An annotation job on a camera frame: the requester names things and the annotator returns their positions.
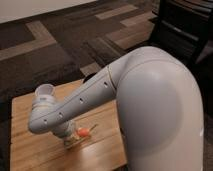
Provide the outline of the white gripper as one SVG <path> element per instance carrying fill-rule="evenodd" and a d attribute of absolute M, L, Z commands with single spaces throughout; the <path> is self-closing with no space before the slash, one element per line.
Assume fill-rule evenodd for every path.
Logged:
<path fill-rule="evenodd" d="M 76 130 L 75 122 L 67 121 L 67 122 L 55 127 L 52 130 L 52 134 L 61 139 L 66 137 L 64 140 L 64 146 L 66 148 L 71 148 L 71 147 L 79 144 L 80 141 L 82 140 L 82 138 L 79 137 L 78 135 L 71 135 L 75 132 L 75 130 Z"/>

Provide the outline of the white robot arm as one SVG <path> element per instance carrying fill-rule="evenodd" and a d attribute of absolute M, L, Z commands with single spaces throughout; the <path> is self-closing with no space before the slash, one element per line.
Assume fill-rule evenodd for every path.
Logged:
<path fill-rule="evenodd" d="M 168 52 L 137 48 L 61 102 L 45 88 L 36 89 L 30 132 L 66 136 L 71 119 L 115 100 L 128 171 L 203 171 L 200 89 L 190 70 Z"/>

